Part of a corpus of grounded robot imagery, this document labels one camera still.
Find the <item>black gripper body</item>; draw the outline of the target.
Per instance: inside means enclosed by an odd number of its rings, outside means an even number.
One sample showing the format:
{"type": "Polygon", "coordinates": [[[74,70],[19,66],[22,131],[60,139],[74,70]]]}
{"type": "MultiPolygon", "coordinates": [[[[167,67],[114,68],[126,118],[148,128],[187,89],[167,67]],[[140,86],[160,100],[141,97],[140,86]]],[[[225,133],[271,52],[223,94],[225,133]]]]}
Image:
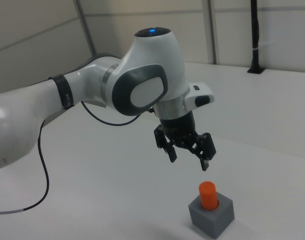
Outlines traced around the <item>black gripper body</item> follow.
{"type": "Polygon", "coordinates": [[[193,112],[176,119],[160,119],[165,135],[177,147],[191,149],[196,142],[197,132],[193,112]]]}

